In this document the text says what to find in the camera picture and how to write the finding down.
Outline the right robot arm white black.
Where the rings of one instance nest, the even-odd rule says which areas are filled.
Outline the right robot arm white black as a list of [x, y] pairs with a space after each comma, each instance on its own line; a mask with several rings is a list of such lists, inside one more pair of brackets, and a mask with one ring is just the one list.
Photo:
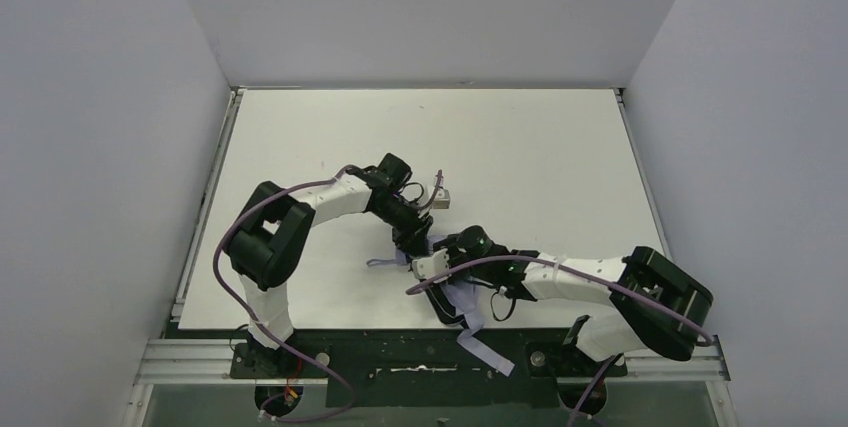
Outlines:
[[696, 347], [711, 342], [704, 323], [713, 294], [651, 247], [607, 259], [569, 258], [510, 249], [474, 225], [435, 242], [411, 269], [426, 290], [472, 280], [510, 300], [566, 300], [609, 309], [572, 328], [570, 346], [596, 362], [641, 349], [688, 361]]

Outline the lavender folding umbrella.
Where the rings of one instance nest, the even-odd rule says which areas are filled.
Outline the lavender folding umbrella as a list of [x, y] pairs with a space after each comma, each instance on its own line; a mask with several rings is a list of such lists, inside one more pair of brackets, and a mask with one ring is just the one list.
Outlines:
[[[484, 257], [494, 246], [485, 230], [478, 225], [467, 227], [460, 233], [451, 235], [480, 235], [481, 253], [478, 258]], [[430, 253], [423, 257], [433, 254], [430, 244], [432, 237], [428, 238]], [[408, 257], [397, 251], [393, 260], [370, 259], [366, 265], [375, 267], [397, 264], [410, 267], [411, 261], [417, 258], [421, 257]], [[459, 346], [495, 372], [508, 377], [512, 374], [515, 364], [476, 337], [476, 334], [485, 326], [484, 315], [478, 309], [478, 289], [485, 285], [483, 281], [475, 279], [470, 274], [460, 274], [428, 285], [425, 294], [444, 325], [461, 329], [457, 337]]]

